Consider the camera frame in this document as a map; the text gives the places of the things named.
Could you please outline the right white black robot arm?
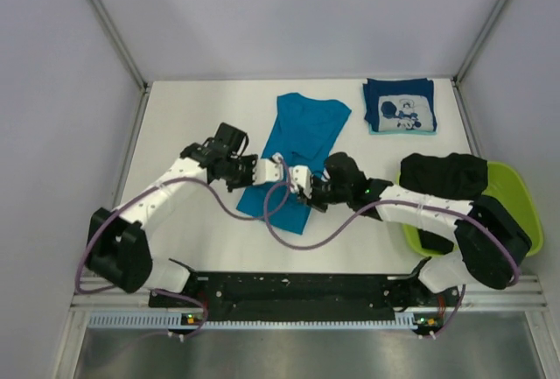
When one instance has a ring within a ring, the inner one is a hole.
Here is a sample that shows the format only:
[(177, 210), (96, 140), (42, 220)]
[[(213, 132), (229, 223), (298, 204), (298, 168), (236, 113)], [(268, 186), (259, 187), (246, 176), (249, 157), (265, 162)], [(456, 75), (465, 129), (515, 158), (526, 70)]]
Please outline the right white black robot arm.
[(345, 204), (356, 215), (399, 223), (443, 237), (454, 250), (418, 265), (408, 284), (410, 298), (428, 305), (441, 291), (480, 283), (494, 290), (515, 285), (532, 242), (494, 197), (452, 200), (413, 192), (385, 179), (369, 178), (345, 152), (325, 161), (326, 179), (297, 165), (290, 169), (297, 198), (319, 212)]

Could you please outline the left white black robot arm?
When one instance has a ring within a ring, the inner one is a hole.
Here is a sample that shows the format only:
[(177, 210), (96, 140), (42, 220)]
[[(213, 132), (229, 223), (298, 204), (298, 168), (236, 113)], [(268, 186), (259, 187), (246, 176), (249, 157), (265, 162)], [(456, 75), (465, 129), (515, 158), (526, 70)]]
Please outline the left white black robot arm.
[(255, 155), (246, 155), (249, 136), (226, 123), (201, 144), (184, 148), (162, 175), (137, 197), (112, 210), (98, 209), (91, 217), (86, 268), (127, 293), (142, 288), (163, 289), (178, 305), (192, 304), (199, 293), (191, 272), (173, 262), (155, 233), (195, 192), (217, 179), (227, 188), (249, 186), (254, 180)]

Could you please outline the teal blue t-shirt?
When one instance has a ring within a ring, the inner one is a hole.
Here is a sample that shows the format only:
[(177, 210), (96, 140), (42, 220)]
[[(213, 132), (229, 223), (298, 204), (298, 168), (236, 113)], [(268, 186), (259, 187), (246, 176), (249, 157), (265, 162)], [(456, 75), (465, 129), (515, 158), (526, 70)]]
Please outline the teal blue t-shirt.
[[(319, 174), (352, 110), (338, 100), (316, 100), (290, 93), (277, 97), (276, 112), (262, 158), (278, 152), (288, 166), (304, 165), (313, 174)], [(263, 216), (263, 202), (271, 187), (272, 184), (265, 184), (247, 188), (236, 209), (252, 217)], [(285, 187), (280, 187), (272, 194), (270, 211), (281, 203), (285, 191)], [(302, 235), (310, 212), (291, 194), (282, 208), (270, 215), (269, 221), (276, 228)]]

